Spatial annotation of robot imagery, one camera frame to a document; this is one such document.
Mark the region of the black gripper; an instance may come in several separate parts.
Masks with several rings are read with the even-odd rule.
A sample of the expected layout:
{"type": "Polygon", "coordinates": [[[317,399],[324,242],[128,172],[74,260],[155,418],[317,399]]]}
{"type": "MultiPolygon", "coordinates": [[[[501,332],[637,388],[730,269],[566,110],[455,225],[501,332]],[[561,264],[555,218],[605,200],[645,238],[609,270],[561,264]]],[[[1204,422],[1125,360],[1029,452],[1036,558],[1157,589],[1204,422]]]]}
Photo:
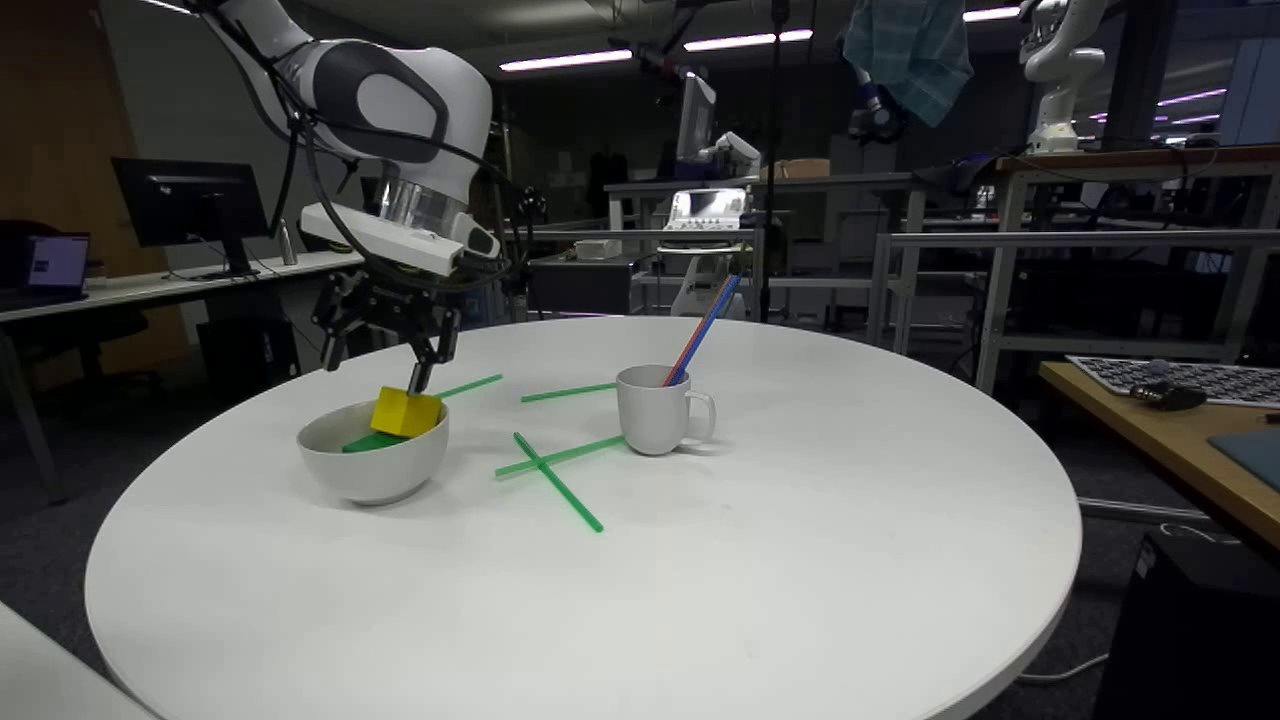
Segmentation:
{"type": "Polygon", "coordinates": [[[448,279],[365,260],[324,279],[317,301],[324,327],[319,367],[335,370],[357,327],[382,327],[412,343],[407,391],[425,396],[430,367],[455,357],[459,293],[448,279]]]}

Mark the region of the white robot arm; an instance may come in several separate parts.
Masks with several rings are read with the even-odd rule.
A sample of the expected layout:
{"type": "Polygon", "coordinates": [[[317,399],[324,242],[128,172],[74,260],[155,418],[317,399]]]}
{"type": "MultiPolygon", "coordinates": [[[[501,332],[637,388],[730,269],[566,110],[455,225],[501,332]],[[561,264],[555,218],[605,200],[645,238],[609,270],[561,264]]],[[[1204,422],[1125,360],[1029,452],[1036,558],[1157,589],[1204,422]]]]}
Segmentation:
{"type": "Polygon", "coordinates": [[[285,0],[179,0],[232,57],[265,123],[319,158],[379,162],[379,204],[348,208],[317,191],[305,234],[348,242],[358,270],[319,296],[324,362],[353,327],[382,327],[412,349],[407,391],[455,357],[465,282],[496,270],[502,242],[472,214],[493,85],[448,49],[312,37],[285,0]]]}

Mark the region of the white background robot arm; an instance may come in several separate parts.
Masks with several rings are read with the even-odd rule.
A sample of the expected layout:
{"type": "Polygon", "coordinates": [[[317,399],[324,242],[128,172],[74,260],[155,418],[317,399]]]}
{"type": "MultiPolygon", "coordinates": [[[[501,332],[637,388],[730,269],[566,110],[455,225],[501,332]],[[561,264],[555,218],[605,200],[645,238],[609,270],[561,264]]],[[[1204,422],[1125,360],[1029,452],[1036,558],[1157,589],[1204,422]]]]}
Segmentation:
{"type": "Polygon", "coordinates": [[[1096,45],[1104,8],[1107,0],[1020,0],[1020,64],[1024,79],[1040,89],[1036,123],[1029,133],[1032,156],[1080,148],[1075,96],[1107,58],[1096,45]]]}

